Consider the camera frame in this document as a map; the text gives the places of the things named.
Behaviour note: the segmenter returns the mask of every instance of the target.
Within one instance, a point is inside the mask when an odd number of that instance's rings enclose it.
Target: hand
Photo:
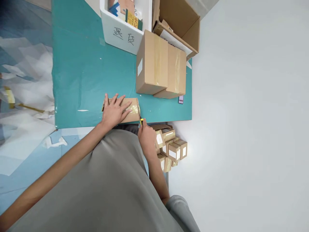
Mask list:
[[[147,125],[146,119],[143,120],[137,136],[146,159],[157,158],[155,148],[156,132],[152,127]]]
[[[122,100],[125,98],[125,95],[121,96],[119,99],[117,99],[117,96],[118,94],[115,94],[109,103],[108,95],[107,93],[105,94],[104,110],[101,123],[107,126],[110,130],[119,124],[122,120],[124,120],[130,112],[132,112],[132,110],[124,111],[132,103],[132,101],[129,101],[127,104],[120,106]]]

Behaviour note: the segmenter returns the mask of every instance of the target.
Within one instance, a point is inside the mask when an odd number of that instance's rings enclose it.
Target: person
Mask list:
[[[199,231],[169,196],[146,119],[137,136],[112,130],[130,113],[117,97],[105,94],[102,121],[0,216],[1,231]]]

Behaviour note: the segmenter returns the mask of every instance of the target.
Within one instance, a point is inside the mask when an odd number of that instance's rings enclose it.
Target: white styrofoam box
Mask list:
[[[145,30],[151,30],[152,0],[135,0],[135,7],[143,17],[143,30],[133,27],[108,11],[108,0],[100,0],[105,42],[137,54]]]

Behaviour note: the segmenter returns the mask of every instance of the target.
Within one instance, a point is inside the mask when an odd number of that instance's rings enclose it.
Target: taped cardboard box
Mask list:
[[[172,161],[169,158],[165,158],[164,172],[169,172],[172,169]]]
[[[175,138],[175,130],[172,129],[172,126],[166,124],[155,124],[150,125],[155,131],[162,130],[163,140],[166,142],[170,139]]]
[[[177,166],[177,165],[178,165],[178,162],[172,161],[172,167],[175,167],[175,166]]]
[[[180,145],[180,160],[187,157],[187,151],[188,151],[188,143],[183,140],[174,141],[174,143]]]
[[[158,159],[159,159],[162,171],[164,171],[164,168],[165,168],[165,158],[166,158],[165,156],[158,154]]]
[[[174,142],[175,142],[175,141],[178,141],[179,139],[180,139],[180,137],[177,136],[177,135],[175,136],[175,138],[173,138]]]
[[[157,137],[156,137],[155,146],[157,149],[160,149],[164,145],[163,134],[161,130],[157,130],[156,133],[157,133]]]
[[[175,130],[172,128],[166,128],[162,130],[163,140],[166,142],[175,138]]]
[[[139,104],[138,104],[138,99],[137,98],[125,98],[121,102],[120,106],[123,106],[124,104],[126,104],[129,101],[132,101],[132,103],[129,105],[128,108],[125,109],[125,111],[126,110],[132,110],[132,112],[130,112],[125,117],[125,119],[121,121],[121,123],[139,121],[139,119],[140,119],[140,108],[139,108]]]
[[[174,162],[180,160],[180,149],[181,146],[176,143],[171,143],[168,145],[168,158]]]
[[[171,140],[168,140],[166,142],[164,142],[164,146],[162,146],[162,148],[160,148],[160,153],[166,157],[168,157],[168,145],[173,143],[174,140],[171,139]]]
[[[186,0],[153,0],[152,16],[153,32],[183,50],[186,60],[199,53],[201,19]]]
[[[168,43],[145,30],[136,55],[136,92],[154,95],[167,88]]]
[[[186,54],[170,44],[167,81],[167,88],[154,94],[154,97],[171,99],[186,94]]]

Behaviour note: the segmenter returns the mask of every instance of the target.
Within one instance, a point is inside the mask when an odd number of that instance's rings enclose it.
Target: teal table mat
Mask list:
[[[52,2],[53,93],[57,128],[96,126],[104,94],[138,98],[147,122],[192,119],[192,70],[184,103],[136,93],[136,56],[104,41],[101,18],[84,0]]]

